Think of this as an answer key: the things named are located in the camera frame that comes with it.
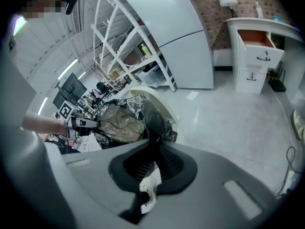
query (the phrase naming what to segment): tiled floor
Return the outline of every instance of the tiled floor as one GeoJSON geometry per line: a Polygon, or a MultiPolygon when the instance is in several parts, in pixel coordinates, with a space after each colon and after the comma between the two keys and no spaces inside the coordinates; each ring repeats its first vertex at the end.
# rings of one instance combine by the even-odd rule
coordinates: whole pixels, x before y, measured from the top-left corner
{"type": "MultiPolygon", "coordinates": [[[[161,87],[157,91],[181,118],[184,144],[222,155],[273,192],[280,189],[291,139],[282,108],[268,84],[260,95],[237,93],[232,72],[215,72],[215,89],[196,90],[199,93],[192,101],[186,98],[190,89],[172,93],[168,87],[161,87]]],[[[290,124],[290,109],[286,108],[290,124]]],[[[291,135],[297,169],[303,161],[303,147],[292,127],[291,135]]]]}

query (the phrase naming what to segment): yellow bottle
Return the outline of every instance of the yellow bottle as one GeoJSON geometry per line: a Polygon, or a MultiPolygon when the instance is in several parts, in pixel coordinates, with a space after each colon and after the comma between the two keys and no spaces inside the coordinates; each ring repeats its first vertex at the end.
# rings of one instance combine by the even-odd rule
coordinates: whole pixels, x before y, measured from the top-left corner
{"type": "Polygon", "coordinates": [[[141,44],[142,46],[142,50],[144,51],[146,57],[149,59],[150,57],[152,57],[152,53],[149,51],[149,49],[144,45],[144,44],[141,44]]]}

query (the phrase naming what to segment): crumpled plastic bag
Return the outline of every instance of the crumpled plastic bag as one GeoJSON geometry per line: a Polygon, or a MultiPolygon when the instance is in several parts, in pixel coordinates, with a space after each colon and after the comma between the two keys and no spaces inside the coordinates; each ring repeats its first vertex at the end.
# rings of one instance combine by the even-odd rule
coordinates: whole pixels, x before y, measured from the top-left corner
{"type": "Polygon", "coordinates": [[[102,149],[146,139],[147,132],[170,142],[177,138],[171,122],[141,95],[101,104],[94,119],[101,124],[94,136],[102,149]]]}

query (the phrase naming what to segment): refrigerator door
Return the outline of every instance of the refrigerator door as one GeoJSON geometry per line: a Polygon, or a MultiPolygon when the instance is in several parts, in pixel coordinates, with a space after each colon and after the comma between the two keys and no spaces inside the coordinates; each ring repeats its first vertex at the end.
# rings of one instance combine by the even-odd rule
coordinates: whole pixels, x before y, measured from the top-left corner
{"type": "Polygon", "coordinates": [[[203,31],[177,39],[160,50],[177,87],[214,87],[212,56],[203,31]]]}
{"type": "Polygon", "coordinates": [[[203,26],[190,0],[127,0],[159,47],[203,26]]]}

